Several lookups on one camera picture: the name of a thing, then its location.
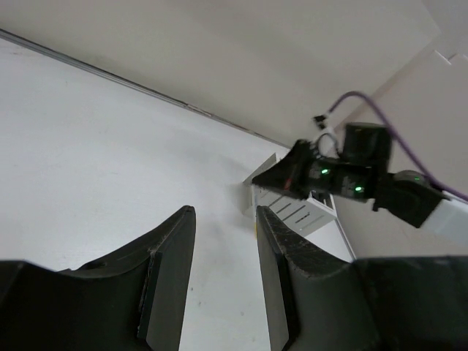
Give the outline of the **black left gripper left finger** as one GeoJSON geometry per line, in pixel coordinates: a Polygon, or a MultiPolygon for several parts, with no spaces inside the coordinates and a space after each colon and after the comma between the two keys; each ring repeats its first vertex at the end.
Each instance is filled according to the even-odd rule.
{"type": "Polygon", "coordinates": [[[195,247],[196,212],[75,270],[1,262],[3,350],[177,350],[195,247]]]}

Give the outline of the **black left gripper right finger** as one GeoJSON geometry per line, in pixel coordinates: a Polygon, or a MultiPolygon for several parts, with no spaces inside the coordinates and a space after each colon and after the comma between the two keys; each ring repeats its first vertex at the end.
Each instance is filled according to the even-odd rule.
{"type": "Polygon", "coordinates": [[[378,257],[351,263],[257,209],[272,350],[465,350],[467,259],[378,257]]]}

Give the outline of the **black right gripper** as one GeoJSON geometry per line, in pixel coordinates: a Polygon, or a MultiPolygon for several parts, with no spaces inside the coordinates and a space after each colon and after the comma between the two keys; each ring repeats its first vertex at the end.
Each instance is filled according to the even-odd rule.
{"type": "Polygon", "coordinates": [[[324,136],[333,141],[335,157],[321,153],[322,137],[314,142],[297,140],[283,159],[256,175],[252,184],[296,200],[307,200],[312,192],[359,202],[373,198],[377,183],[388,172],[393,143],[388,128],[348,124],[341,149],[332,134],[324,136]]]}

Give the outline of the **white mesh desk organizer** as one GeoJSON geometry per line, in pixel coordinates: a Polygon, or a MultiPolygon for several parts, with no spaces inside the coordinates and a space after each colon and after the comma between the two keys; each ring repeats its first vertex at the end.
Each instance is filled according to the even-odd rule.
{"type": "Polygon", "coordinates": [[[270,208],[291,230],[306,237],[316,230],[337,219],[334,201],[331,195],[323,200],[310,197],[308,200],[294,200],[278,195],[272,191],[261,189],[252,184],[252,179],[275,165],[280,158],[276,153],[270,155],[242,183],[245,201],[242,212],[253,219],[252,195],[257,195],[257,206],[270,208]]]}

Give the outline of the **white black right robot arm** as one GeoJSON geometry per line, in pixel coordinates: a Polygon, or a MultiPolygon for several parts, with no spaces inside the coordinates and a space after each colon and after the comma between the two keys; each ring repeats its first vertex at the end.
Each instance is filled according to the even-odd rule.
{"type": "Polygon", "coordinates": [[[351,123],[335,156],[320,140],[298,140],[252,183],[296,200],[334,198],[354,252],[379,255],[467,254],[467,200],[444,189],[426,170],[390,171],[396,133],[351,123]]]}

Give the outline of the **white pen orange cap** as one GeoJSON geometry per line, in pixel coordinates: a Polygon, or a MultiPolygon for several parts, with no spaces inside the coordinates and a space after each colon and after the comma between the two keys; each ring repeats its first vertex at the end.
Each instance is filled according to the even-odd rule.
{"type": "Polygon", "coordinates": [[[257,240],[257,195],[252,195],[252,215],[254,221],[254,236],[257,240]]]}

